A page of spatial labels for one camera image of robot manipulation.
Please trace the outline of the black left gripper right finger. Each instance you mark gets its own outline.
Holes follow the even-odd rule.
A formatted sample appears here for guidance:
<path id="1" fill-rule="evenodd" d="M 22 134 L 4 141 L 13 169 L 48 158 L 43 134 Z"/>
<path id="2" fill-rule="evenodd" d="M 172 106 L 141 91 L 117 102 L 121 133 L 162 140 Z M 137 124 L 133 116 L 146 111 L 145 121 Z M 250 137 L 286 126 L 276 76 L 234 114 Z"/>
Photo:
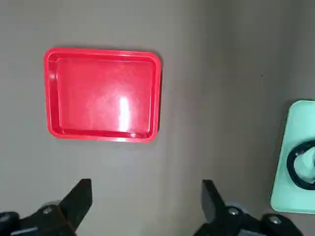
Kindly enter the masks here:
<path id="1" fill-rule="evenodd" d="M 241 208 L 227 205 L 212 180 L 202 181 L 201 206 L 206 222 L 195 236 L 301 236 L 287 217 L 264 214 L 256 219 Z"/>

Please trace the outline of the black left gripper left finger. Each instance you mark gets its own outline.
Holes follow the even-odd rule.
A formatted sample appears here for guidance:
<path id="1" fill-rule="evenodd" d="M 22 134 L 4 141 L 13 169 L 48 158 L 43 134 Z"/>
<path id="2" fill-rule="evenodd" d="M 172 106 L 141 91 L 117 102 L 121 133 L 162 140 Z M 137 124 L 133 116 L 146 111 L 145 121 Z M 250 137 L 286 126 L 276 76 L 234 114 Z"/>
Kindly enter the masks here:
<path id="1" fill-rule="evenodd" d="M 92 180 L 81 179 L 60 202 L 43 206 L 25 218 L 21 218 L 17 212 L 1 212 L 0 234 L 75 236 L 92 203 Z"/>

